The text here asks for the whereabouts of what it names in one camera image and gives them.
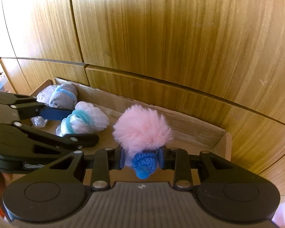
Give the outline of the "cardboard tray box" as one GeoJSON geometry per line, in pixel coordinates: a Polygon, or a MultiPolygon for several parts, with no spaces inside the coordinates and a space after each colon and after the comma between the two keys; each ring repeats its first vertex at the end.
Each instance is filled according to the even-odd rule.
{"type": "Polygon", "coordinates": [[[113,126],[116,148],[85,155],[95,134],[63,137],[24,120],[72,110],[0,92],[0,172],[20,173],[3,194],[11,227],[233,227],[224,187],[230,161],[166,147],[172,130],[156,110],[133,105],[113,126]]]}

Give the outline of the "blue-grey sock roll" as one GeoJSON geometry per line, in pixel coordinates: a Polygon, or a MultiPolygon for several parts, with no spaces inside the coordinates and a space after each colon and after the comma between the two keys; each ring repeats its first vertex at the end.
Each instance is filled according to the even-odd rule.
{"type": "Polygon", "coordinates": [[[52,93],[49,100],[49,106],[73,110],[78,102],[77,95],[77,89],[73,84],[60,84],[52,93]]]}

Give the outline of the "white sock roll turquoise band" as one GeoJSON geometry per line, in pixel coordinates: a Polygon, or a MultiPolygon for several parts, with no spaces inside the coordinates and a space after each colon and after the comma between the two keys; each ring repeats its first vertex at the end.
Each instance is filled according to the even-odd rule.
{"type": "Polygon", "coordinates": [[[92,103],[80,101],[70,115],[64,118],[56,129],[56,135],[92,134],[109,126],[109,118],[92,103]]]}

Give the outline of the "pink fluffy sock ball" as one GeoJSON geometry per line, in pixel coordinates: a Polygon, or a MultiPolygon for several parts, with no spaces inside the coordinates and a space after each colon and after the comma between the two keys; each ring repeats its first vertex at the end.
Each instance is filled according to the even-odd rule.
{"type": "Polygon", "coordinates": [[[158,149],[173,139],[172,129],[157,110],[133,105],[115,125],[113,137],[125,153],[125,165],[139,179],[147,179],[158,167],[158,149]]]}

